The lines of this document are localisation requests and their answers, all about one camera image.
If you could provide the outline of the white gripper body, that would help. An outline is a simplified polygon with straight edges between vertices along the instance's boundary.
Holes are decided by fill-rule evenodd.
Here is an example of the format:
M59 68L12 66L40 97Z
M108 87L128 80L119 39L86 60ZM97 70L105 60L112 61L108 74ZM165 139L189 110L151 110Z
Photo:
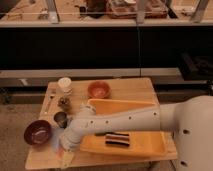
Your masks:
M75 151L82 141L82 136L73 130L65 129L61 133L59 141L65 151Z

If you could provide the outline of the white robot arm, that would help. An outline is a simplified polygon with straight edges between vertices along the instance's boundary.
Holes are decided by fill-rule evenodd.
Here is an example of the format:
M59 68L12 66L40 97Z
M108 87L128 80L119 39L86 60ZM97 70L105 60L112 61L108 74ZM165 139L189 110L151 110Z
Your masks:
M62 132L60 144L74 151L86 135L117 131L174 132L177 171L213 171L213 96L108 115L83 105Z

